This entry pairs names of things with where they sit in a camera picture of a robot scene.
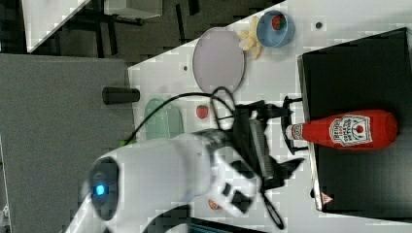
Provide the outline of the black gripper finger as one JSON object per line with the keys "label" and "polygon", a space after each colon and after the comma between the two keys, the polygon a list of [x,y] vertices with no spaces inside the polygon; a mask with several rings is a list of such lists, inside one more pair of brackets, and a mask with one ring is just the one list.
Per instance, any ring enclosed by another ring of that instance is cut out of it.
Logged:
{"label": "black gripper finger", "polygon": [[259,118],[287,117],[290,113],[291,111],[288,108],[278,107],[264,101],[261,101],[257,107],[257,116]]}
{"label": "black gripper finger", "polygon": [[295,158],[282,163],[276,162],[274,173],[279,180],[288,180],[303,161],[304,158]]}

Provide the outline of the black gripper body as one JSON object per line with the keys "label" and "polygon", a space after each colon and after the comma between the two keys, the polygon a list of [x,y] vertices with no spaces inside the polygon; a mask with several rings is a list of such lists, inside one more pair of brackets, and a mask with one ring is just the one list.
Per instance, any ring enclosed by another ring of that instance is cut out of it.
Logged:
{"label": "black gripper body", "polygon": [[261,179],[261,189],[271,189],[276,184],[276,173],[264,133],[267,126],[264,112],[261,104],[237,105],[232,130],[240,155]]}

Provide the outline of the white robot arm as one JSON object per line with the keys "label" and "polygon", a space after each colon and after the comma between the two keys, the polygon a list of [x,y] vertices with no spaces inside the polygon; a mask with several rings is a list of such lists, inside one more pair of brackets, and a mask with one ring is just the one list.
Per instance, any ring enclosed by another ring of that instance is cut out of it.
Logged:
{"label": "white robot arm", "polygon": [[167,233],[189,225],[198,197],[232,216],[246,216],[301,163],[277,162],[264,134],[269,119],[290,114],[289,108],[263,101],[238,105],[228,129],[152,139],[102,155],[88,173],[82,204],[62,233]]}

